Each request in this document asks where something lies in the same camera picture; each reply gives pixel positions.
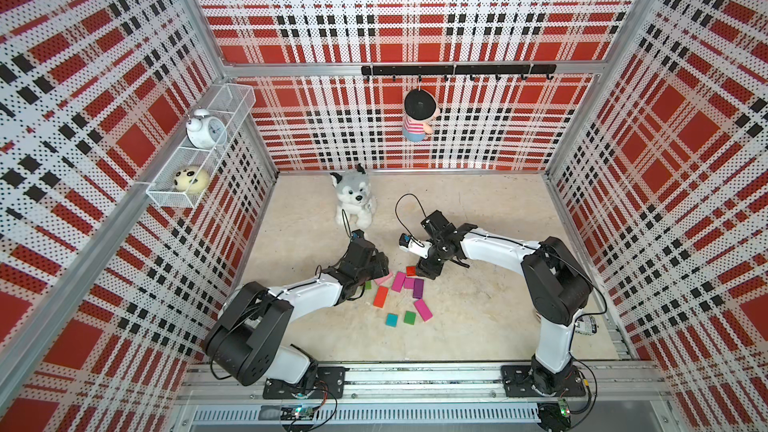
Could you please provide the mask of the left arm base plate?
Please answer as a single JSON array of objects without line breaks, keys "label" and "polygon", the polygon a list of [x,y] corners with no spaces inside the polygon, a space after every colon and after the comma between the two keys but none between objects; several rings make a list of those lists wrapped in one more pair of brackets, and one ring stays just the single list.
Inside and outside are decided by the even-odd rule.
[{"label": "left arm base plate", "polygon": [[266,381],[262,398],[266,400],[333,399],[343,397],[347,368],[343,366],[311,365],[295,384],[270,378]]}]

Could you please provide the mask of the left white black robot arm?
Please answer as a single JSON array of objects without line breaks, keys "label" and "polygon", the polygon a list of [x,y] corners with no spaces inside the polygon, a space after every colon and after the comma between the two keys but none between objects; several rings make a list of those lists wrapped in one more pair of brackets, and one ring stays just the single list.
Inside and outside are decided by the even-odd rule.
[{"label": "left white black robot arm", "polygon": [[366,283],[388,273],[386,254],[355,230],[337,263],[318,269],[310,279],[274,287],[256,281],[241,286],[208,332],[203,350],[212,366],[243,386],[265,378],[293,393],[311,395],[320,390],[317,361],[282,344],[287,328],[311,313],[359,299]]}]

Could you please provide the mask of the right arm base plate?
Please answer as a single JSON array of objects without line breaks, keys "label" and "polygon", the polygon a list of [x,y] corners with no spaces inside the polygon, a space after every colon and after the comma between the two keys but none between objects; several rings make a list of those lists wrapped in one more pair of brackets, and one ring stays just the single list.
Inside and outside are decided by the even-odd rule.
[{"label": "right arm base plate", "polygon": [[507,365],[501,367],[505,395],[533,398],[585,398],[586,386],[578,368],[567,365],[553,373],[540,365]]}]

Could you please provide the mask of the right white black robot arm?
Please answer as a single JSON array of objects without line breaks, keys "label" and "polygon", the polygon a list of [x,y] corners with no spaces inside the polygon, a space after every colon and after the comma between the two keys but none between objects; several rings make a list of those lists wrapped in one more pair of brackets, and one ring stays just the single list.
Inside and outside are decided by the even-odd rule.
[{"label": "right white black robot arm", "polygon": [[573,366],[576,322],[594,286],[564,242],[556,237],[541,242],[512,239],[470,223],[456,227],[439,210],[425,217],[421,225],[428,234],[426,240],[403,233],[398,242],[402,250],[419,257],[419,276],[435,279],[448,262],[467,267],[474,260],[524,278],[540,316],[531,375],[550,382],[567,377]]}]

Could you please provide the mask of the purple block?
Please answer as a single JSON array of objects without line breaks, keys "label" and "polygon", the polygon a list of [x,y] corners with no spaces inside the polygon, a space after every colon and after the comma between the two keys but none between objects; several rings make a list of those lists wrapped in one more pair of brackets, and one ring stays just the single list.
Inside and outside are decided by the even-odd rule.
[{"label": "purple block", "polygon": [[412,297],[416,300],[422,299],[424,294],[424,280],[415,279],[412,288]]}]

